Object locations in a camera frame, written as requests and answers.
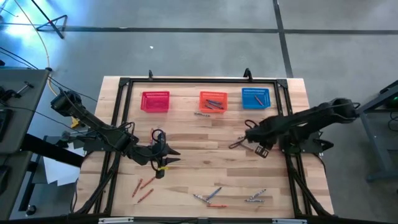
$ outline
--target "white paper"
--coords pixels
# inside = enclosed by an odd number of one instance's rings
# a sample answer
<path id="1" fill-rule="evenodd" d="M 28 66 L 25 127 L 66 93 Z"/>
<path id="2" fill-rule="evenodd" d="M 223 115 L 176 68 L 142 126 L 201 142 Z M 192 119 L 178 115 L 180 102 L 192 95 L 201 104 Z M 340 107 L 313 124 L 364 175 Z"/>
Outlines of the white paper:
<path id="1" fill-rule="evenodd" d="M 84 156 L 83 148 L 74 149 L 73 143 L 68 144 L 67 150 L 80 156 Z M 78 167 L 64 164 L 47 157 L 44 157 L 43 160 L 48 184 L 56 180 L 58 181 L 58 186 L 70 184 L 75 182 L 79 177 L 80 168 Z"/>

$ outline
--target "concrete floor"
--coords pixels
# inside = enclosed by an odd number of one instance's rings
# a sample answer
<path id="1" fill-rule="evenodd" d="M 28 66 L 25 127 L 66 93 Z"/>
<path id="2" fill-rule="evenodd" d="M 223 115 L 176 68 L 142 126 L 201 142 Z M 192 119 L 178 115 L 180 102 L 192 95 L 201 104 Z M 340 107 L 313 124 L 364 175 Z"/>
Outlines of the concrete floor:
<path id="1" fill-rule="evenodd" d="M 37 3 L 49 17 L 68 15 L 68 26 L 215 27 L 275 29 L 272 0 L 52 0 Z M 28 0 L 19 0 L 35 24 L 45 19 Z M 395 0 L 280 0 L 285 29 L 398 29 Z M 9 1 L 3 21 L 27 23 Z M 61 40 L 41 32 L 50 54 L 53 77 L 94 98 L 105 75 L 194 75 L 240 77 L 246 67 L 256 77 L 286 77 L 278 34 L 67 32 Z M 304 78 L 312 106 L 336 97 L 365 103 L 397 79 L 398 35 L 286 35 L 294 77 Z M 0 46 L 40 68 L 47 66 L 43 47 L 28 26 L 0 31 Z M 8 65 L 21 66 L 0 55 Z M 49 107 L 45 89 L 38 111 L 65 124 Z M 83 99 L 94 111 L 95 103 Z M 388 118 L 378 119 L 386 129 Z M 29 132 L 37 137 L 65 128 L 35 116 Z M 367 183 L 377 164 L 360 121 L 326 128 L 335 147 L 325 153 L 335 213 L 341 217 L 398 222 L 398 181 Z M 35 188 L 32 217 L 68 212 L 73 186 Z M 12 218 L 23 218 L 14 212 Z"/>

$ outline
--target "wooden table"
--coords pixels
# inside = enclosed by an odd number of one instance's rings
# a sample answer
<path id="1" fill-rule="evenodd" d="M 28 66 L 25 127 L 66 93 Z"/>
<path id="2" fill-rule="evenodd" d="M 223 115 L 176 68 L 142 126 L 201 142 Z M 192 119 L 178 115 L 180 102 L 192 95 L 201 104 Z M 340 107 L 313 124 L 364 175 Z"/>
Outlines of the wooden table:
<path id="1" fill-rule="evenodd" d="M 95 115 L 106 123 L 111 122 L 120 77 L 104 77 Z M 304 81 L 288 79 L 293 111 L 308 108 Z M 266 110 L 243 110 L 241 89 L 263 87 L 270 89 L 272 105 Z M 134 217 L 229 217 L 273 218 L 293 217 L 292 200 L 283 154 L 277 146 L 266 159 L 243 147 L 228 149 L 228 145 L 244 135 L 245 119 L 260 122 L 276 115 L 275 94 L 272 85 L 226 83 L 135 83 L 127 121 L 136 123 L 134 135 L 139 144 L 148 145 L 151 128 L 161 128 L 167 142 L 181 153 L 181 161 L 169 165 L 163 179 L 155 179 L 145 189 L 131 198 L 137 181 L 154 176 L 150 165 L 139 166 L 126 157 L 121 159 L 112 216 Z M 168 113 L 146 113 L 140 110 L 143 91 L 169 91 Z M 228 93 L 228 110 L 224 114 L 211 114 L 206 118 L 196 116 L 200 91 Z M 118 122 L 121 120 L 126 91 L 123 93 Z M 79 209 L 93 193 L 100 179 L 103 152 L 93 153 L 84 162 L 78 181 Z M 324 208 L 333 213 L 330 194 L 321 162 L 312 154 L 303 154 L 303 166 L 308 188 Z M 221 191 L 211 201 L 227 204 L 228 208 L 208 208 L 192 194 L 205 197 L 218 187 Z M 108 187 L 102 207 L 106 204 Z M 140 204 L 138 199 L 149 189 L 154 191 Z M 259 198 L 264 203 L 247 203 L 244 200 L 267 189 Z M 300 208 L 304 211 L 302 194 L 298 190 Z"/>

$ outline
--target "blue basket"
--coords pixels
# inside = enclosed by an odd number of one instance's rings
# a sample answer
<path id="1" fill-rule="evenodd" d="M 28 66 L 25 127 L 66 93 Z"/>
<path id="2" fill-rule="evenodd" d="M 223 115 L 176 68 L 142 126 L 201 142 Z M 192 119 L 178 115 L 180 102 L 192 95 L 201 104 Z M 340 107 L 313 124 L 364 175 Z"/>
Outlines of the blue basket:
<path id="1" fill-rule="evenodd" d="M 267 88 L 242 88 L 243 109 L 266 109 L 271 106 Z"/>

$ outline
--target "plastic basket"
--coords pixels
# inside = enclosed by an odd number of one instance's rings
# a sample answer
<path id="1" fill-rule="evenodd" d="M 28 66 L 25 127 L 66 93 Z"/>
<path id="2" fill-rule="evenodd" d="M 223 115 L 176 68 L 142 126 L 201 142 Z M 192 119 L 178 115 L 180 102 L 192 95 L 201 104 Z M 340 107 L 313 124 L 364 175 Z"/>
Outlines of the plastic basket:
<path id="1" fill-rule="evenodd" d="M 170 92 L 142 92 L 141 110 L 148 113 L 164 113 L 169 110 Z"/>
<path id="2" fill-rule="evenodd" d="M 271 106 L 267 88 L 242 88 L 243 109 L 265 109 Z"/>
<path id="3" fill-rule="evenodd" d="M 223 109 L 217 108 L 216 106 L 210 104 L 208 100 L 220 102 L 221 104 L 215 105 L 222 107 Z M 224 113 L 228 109 L 227 93 L 201 91 L 199 109 L 204 113 Z"/>

